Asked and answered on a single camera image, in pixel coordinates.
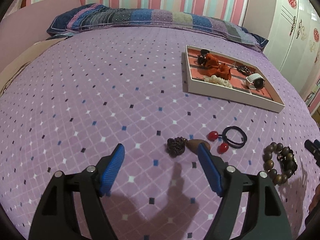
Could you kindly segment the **person's right hand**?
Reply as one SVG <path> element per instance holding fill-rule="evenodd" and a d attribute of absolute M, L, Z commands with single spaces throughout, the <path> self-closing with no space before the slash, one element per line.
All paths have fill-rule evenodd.
<path fill-rule="evenodd" d="M 319 200 L 320 200 L 320 184 L 318 184 L 317 187 L 315 188 L 315 194 L 309 205 L 309 212 L 311 212 L 317 206 Z"/>

